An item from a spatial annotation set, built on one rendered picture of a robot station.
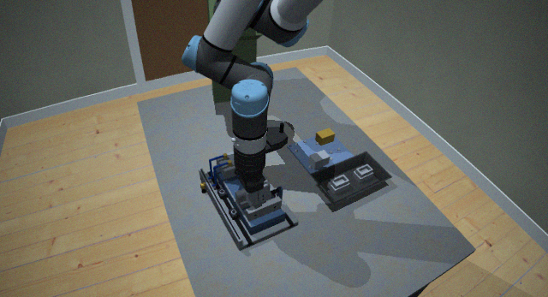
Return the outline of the yellow rectangular block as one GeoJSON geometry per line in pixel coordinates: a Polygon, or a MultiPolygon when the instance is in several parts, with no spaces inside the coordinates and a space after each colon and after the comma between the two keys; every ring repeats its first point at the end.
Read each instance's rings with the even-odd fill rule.
{"type": "Polygon", "coordinates": [[[327,128],[325,130],[319,131],[316,133],[315,140],[322,146],[334,141],[335,133],[327,128]]]}

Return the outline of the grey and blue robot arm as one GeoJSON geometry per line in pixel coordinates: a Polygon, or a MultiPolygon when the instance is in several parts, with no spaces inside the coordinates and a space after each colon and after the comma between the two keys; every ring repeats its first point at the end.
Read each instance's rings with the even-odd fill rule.
{"type": "Polygon", "coordinates": [[[217,0],[203,36],[192,37],[182,63],[229,88],[234,135],[262,138],[273,88],[273,73],[263,62],[248,63],[231,54],[249,27],[278,45],[291,47],[306,32],[308,15],[323,0],[217,0]],[[220,2],[221,1],[221,2],[220,2]]]}

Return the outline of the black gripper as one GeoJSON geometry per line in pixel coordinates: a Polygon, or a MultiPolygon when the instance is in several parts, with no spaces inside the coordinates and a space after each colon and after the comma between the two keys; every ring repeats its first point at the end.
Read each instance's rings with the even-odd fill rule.
{"type": "Polygon", "coordinates": [[[283,131],[283,127],[284,123],[280,123],[280,127],[266,128],[265,135],[257,140],[241,140],[234,133],[231,139],[234,142],[237,178],[247,193],[259,191],[259,202],[265,201],[267,196],[268,184],[264,183],[262,174],[265,154],[281,149],[288,143],[288,135],[283,131]]]}

